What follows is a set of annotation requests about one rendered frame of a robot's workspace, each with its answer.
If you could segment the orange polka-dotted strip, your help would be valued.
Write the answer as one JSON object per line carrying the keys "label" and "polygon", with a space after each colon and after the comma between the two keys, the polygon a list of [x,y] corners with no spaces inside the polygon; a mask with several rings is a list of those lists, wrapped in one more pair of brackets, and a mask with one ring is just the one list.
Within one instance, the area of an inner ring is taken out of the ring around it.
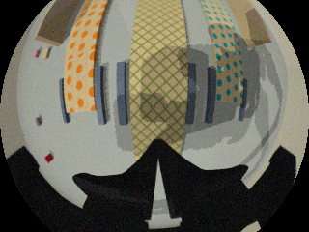
{"label": "orange polka-dotted strip", "polygon": [[85,0],[70,30],[63,70],[67,113],[97,111],[94,69],[97,66],[100,27],[108,3],[109,0]]}

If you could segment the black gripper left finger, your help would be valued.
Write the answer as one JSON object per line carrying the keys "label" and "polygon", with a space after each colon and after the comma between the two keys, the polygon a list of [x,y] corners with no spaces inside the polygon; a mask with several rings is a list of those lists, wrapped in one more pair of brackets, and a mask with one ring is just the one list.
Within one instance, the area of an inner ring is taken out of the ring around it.
{"label": "black gripper left finger", "polygon": [[143,156],[125,173],[100,176],[78,173],[73,175],[73,182],[86,196],[89,194],[117,205],[140,206],[144,219],[150,221],[154,205],[158,150],[158,139],[154,139]]}

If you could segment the yellow crosshatched strip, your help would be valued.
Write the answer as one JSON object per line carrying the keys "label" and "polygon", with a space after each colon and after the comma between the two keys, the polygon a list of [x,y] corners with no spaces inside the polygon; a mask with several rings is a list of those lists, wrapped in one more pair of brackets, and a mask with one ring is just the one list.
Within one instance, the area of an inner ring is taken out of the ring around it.
{"label": "yellow crosshatched strip", "polygon": [[188,96],[188,43],[182,0],[138,0],[130,53],[130,109],[135,161],[152,140],[178,154]]}

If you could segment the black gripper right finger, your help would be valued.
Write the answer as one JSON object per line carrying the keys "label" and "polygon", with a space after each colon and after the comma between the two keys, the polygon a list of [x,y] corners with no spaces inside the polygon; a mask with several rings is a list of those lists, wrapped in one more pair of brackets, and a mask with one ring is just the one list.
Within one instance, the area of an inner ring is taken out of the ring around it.
{"label": "black gripper right finger", "polygon": [[171,219],[180,218],[186,209],[206,193],[224,189],[242,179],[248,170],[247,165],[233,166],[232,169],[200,169],[179,155],[162,138],[158,139],[158,143],[159,171]]}

